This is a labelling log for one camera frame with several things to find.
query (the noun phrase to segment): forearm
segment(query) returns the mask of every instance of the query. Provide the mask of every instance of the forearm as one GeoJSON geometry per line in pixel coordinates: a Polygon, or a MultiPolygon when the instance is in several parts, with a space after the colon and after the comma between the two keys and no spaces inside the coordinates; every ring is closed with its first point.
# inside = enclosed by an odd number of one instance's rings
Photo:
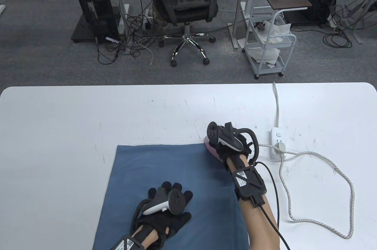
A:
{"type": "MultiPolygon", "coordinates": [[[[244,162],[245,167],[249,166],[246,156],[241,155],[240,158],[244,162]]],[[[236,170],[236,167],[230,158],[227,158],[226,163],[228,164],[230,171],[233,173],[236,170]]],[[[268,217],[274,223],[275,227],[277,227],[267,197],[263,195],[263,199],[265,201],[263,208],[268,217]]],[[[262,210],[260,208],[255,208],[250,200],[243,201],[240,199],[239,204],[245,218],[246,228],[250,238],[250,248],[252,250],[279,250],[279,236],[269,224],[262,210]]]]}

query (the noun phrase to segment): chrome chair base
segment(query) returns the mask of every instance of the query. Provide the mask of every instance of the chrome chair base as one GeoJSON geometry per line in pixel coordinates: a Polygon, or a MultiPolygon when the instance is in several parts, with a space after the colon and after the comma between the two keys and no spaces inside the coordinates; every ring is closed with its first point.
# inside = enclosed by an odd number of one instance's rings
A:
{"type": "Polygon", "coordinates": [[[163,47],[165,39],[182,40],[181,43],[177,47],[175,47],[175,50],[174,50],[173,54],[171,55],[170,65],[172,67],[177,66],[177,62],[175,61],[175,57],[178,55],[179,50],[186,43],[194,45],[203,56],[203,64],[208,65],[210,63],[210,60],[209,60],[209,58],[207,58],[206,51],[201,47],[200,44],[198,44],[197,42],[194,41],[194,38],[199,38],[199,37],[209,37],[209,40],[210,40],[211,43],[216,42],[216,38],[209,35],[208,33],[197,33],[197,34],[191,35],[190,34],[190,25],[185,25],[185,33],[183,34],[183,36],[182,35],[180,35],[180,36],[166,35],[158,42],[158,46],[163,47]]]}

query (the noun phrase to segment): hand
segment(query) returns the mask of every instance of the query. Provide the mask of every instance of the hand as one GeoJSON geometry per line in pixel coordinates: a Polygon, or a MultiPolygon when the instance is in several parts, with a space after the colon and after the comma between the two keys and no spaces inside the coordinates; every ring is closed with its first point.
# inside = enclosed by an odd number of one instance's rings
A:
{"type": "MultiPolygon", "coordinates": [[[[172,186],[170,182],[165,181],[162,186],[165,192],[170,192],[171,189],[179,189],[182,191],[182,185],[179,183],[174,183],[172,186]]],[[[186,200],[186,204],[192,199],[193,194],[191,191],[185,191],[183,193],[186,200]]],[[[149,199],[153,199],[156,196],[156,189],[151,188],[148,191],[149,199]]],[[[137,229],[140,226],[148,225],[157,231],[158,240],[152,244],[160,249],[167,238],[175,235],[189,220],[191,219],[191,214],[189,212],[182,213],[180,215],[173,215],[170,210],[158,211],[150,215],[141,215],[135,222],[134,228],[137,229]]]]}
{"type": "Polygon", "coordinates": [[[246,158],[247,158],[247,156],[251,153],[251,150],[249,148],[249,145],[247,144],[246,138],[242,134],[238,134],[236,138],[239,141],[241,141],[242,145],[245,148],[244,151],[241,151],[241,152],[235,151],[232,148],[229,148],[228,146],[221,144],[220,142],[215,145],[209,142],[209,145],[216,150],[217,154],[219,155],[220,160],[225,164],[226,168],[227,168],[227,165],[226,165],[227,158],[234,155],[240,155],[240,154],[246,155],[246,158]]]}

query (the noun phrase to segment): finger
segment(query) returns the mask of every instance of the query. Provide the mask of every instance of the finger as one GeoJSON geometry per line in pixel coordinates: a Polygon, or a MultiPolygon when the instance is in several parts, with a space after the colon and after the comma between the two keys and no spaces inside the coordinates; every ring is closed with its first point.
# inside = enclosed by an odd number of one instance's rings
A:
{"type": "Polygon", "coordinates": [[[168,181],[165,181],[162,185],[161,185],[162,188],[164,188],[166,190],[166,192],[169,192],[171,190],[171,183],[168,182],[168,181]]]}
{"type": "Polygon", "coordinates": [[[179,191],[182,191],[182,185],[178,182],[174,183],[171,189],[178,189],[179,191]]]}
{"type": "Polygon", "coordinates": [[[178,216],[179,229],[183,227],[191,219],[191,213],[185,212],[178,216]]]}
{"type": "Polygon", "coordinates": [[[153,199],[156,196],[156,188],[151,188],[148,190],[148,198],[153,199]]]}
{"type": "Polygon", "coordinates": [[[185,193],[183,193],[183,195],[185,196],[185,199],[186,199],[186,205],[190,202],[190,200],[192,199],[192,196],[193,196],[193,193],[189,190],[185,191],[185,193]]]}

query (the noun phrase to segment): pink object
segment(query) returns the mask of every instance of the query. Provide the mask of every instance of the pink object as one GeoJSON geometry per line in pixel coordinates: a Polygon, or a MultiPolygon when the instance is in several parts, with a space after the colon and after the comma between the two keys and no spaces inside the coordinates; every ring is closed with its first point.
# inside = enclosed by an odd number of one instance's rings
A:
{"type": "Polygon", "coordinates": [[[212,147],[210,146],[210,141],[209,141],[209,139],[208,139],[207,136],[206,136],[205,139],[204,139],[204,144],[205,144],[205,146],[207,147],[208,151],[210,151],[210,153],[211,153],[212,155],[214,155],[214,156],[216,157],[216,159],[218,159],[219,161],[222,162],[222,160],[220,160],[220,157],[219,157],[219,155],[218,155],[217,152],[216,152],[216,149],[215,149],[215,148],[212,148],[212,147]]]}

